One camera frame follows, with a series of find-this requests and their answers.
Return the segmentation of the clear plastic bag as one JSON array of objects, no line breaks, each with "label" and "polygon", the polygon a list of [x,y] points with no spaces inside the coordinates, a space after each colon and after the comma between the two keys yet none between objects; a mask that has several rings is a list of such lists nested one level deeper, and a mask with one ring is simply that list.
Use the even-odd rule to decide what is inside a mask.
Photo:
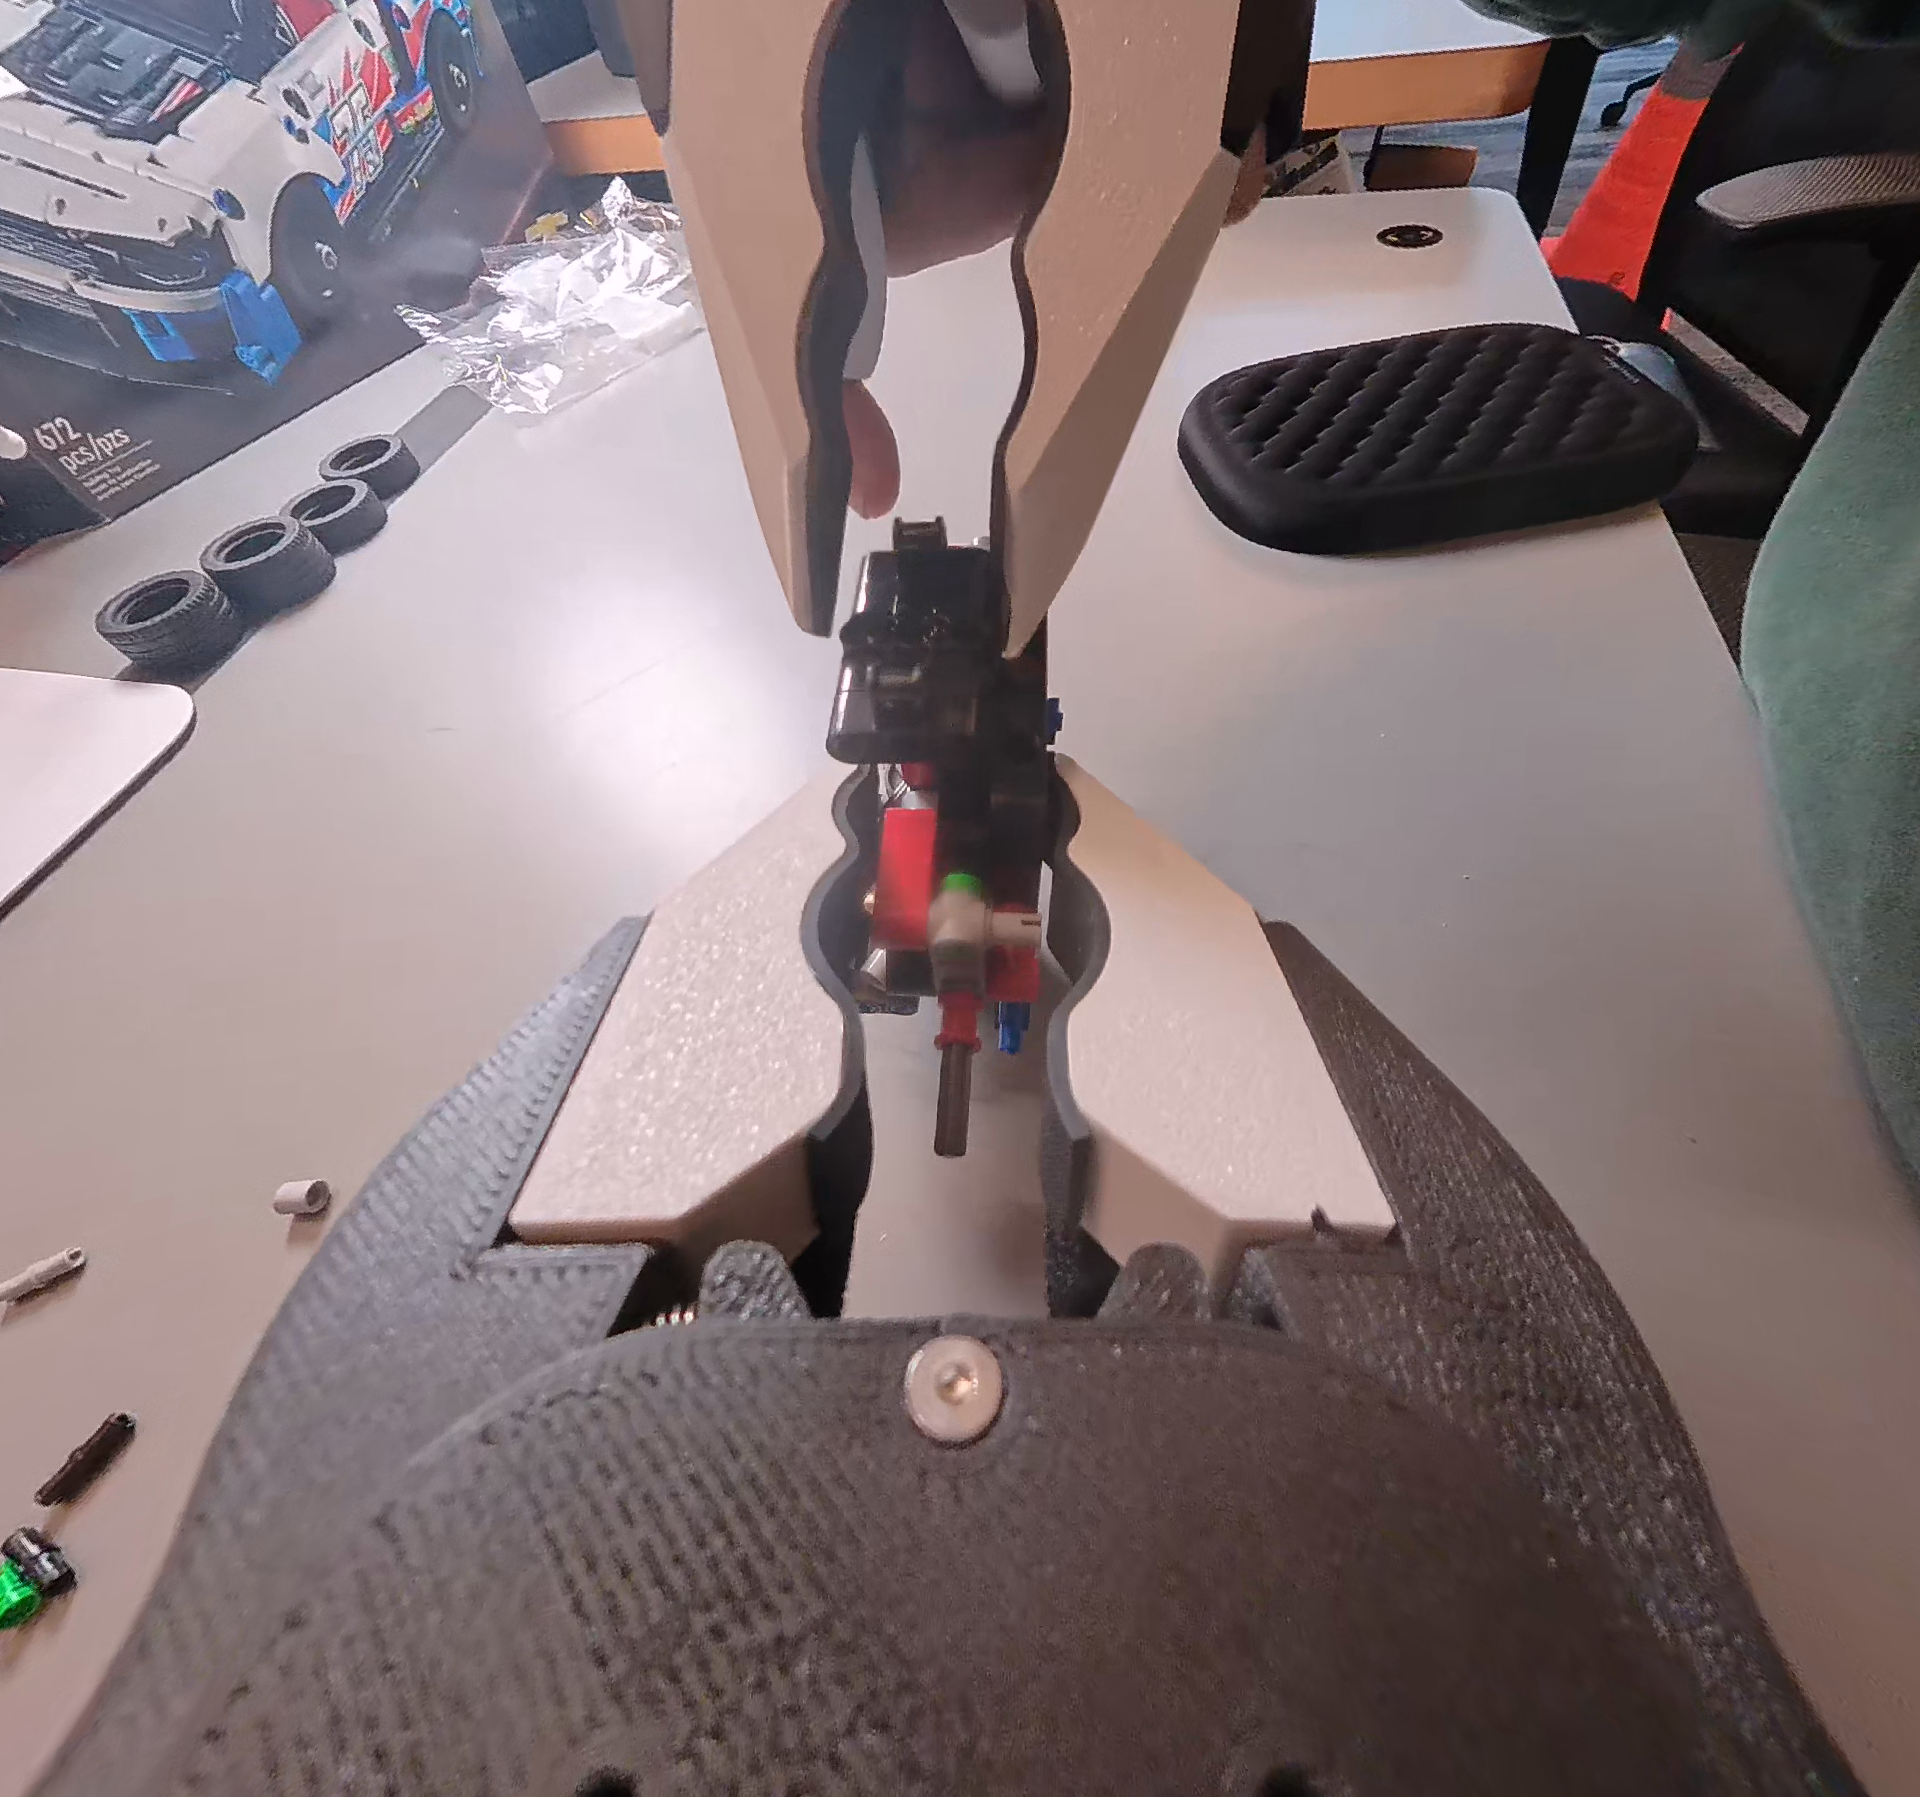
[{"label": "clear plastic bag", "polygon": [[707,333],[677,209],[623,179],[487,249],[459,303],[395,314],[509,417],[554,415]]}]

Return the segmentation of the dark printed box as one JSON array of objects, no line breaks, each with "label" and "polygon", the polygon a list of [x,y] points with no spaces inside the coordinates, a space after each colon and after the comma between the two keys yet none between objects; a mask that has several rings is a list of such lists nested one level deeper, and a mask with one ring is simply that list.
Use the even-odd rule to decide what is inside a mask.
[{"label": "dark printed box", "polygon": [[2,549],[419,347],[549,149],[493,0],[2,0]]}]

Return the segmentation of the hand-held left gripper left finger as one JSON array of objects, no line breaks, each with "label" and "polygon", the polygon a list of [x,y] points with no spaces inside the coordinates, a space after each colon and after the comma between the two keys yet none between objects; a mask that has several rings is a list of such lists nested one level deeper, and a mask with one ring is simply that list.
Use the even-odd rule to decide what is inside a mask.
[{"label": "hand-held left gripper left finger", "polygon": [[801,1250],[807,1135],[844,1087],[845,1016],[801,943],[845,855],[814,776],[650,912],[519,1186],[527,1247]]}]

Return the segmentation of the lego car model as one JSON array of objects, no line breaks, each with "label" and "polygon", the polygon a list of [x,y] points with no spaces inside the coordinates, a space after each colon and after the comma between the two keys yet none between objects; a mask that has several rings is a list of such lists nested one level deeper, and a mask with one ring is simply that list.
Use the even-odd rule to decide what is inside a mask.
[{"label": "lego car model", "polygon": [[878,789],[862,970],[937,1010],[940,1157],[967,1149],[980,1052],[1016,1054],[1040,995],[1060,726],[1044,633],[1012,658],[844,655],[827,753]]}]

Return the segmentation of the black lego beam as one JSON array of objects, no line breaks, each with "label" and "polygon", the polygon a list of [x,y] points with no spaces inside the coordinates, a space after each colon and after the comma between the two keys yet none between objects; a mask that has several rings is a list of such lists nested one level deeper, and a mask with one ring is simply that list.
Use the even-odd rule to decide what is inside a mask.
[{"label": "black lego beam", "polygon": [[828,756],[848,767],[943,767],[972,756],[1005,628],[990,547],[951,542],[943,517],[899,517],[893,545],[862,560],[840,633]]}]

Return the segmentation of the orange cone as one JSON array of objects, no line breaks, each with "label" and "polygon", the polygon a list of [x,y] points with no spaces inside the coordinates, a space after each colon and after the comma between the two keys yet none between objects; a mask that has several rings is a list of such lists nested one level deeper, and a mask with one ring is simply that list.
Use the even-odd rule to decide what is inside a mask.
[{"label": "orange cone", "polygon": [[1627,323],[1683,155],[1736,49],[1707,56],[1683,41],[1612,144],[1564,231],[1542,256],[1572,317],[1614,335]]}]

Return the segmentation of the person's right hand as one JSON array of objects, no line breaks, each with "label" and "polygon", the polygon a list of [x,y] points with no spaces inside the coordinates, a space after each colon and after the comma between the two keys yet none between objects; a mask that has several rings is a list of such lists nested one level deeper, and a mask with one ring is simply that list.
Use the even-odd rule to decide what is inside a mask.
[{"label": "person's right hand", "polygon": [[876,136],[886,276],[1008,242],[1043,188],[1051,151],[1043,101],[1004,99],[976,73],[943,0],[922,0]]}]

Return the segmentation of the small printed box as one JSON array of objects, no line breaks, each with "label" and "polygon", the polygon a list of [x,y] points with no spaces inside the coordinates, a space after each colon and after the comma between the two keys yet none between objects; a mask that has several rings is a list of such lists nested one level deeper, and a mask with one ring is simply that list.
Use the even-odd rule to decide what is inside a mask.
[{"label": "small printed box", "polygon": [[1347,196],[1354,189],[1353,161],[1338,131],[1303,132],[1291,149],[1270,155],[1266,131],[1256,129],[1239,157],[1226,222],[1249,217],[1263,199]]}]

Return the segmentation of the dark chair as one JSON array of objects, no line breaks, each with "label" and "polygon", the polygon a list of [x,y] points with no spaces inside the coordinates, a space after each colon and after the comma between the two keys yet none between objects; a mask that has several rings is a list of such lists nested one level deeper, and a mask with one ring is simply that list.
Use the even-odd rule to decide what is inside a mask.
[{"label": "dark chair", "polygon": [[1757,541],[1917,246],[1915,48],[1845,48],[1780,15],[1714,89],[1614,335],[1666,359],[1700,452],[1678,533]]}]

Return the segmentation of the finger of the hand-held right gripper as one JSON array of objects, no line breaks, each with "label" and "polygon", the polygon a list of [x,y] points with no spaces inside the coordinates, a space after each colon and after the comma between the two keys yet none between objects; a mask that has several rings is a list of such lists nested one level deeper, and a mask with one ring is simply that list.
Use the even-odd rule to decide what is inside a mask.
[{"label": "finger of the hand-held right gripper", "polygon": [[1060,596],[1226,218],[1240,0],[1040,0],[1060,163],[1013,243],[1027,331],[996,459],[1005,656]]},{"label": "finger of the hand-held right gripper", "polygon": [[837,613],[844,387],[876,368],[874,131],[899,0],[669,0],[666,176],[746,481],[796,626]]}]

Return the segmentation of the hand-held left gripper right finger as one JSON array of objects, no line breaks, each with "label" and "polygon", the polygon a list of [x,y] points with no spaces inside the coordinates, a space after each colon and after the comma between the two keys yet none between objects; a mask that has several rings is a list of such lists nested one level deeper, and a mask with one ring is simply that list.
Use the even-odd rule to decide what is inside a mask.
[{"label": "hand-held left gripper right finger", "polygon": [[1074,1266],[1386,1247],[1398,1227],[1253,904],[1099,783],[1053,767],[1043,1035],[1046,1234]]}]

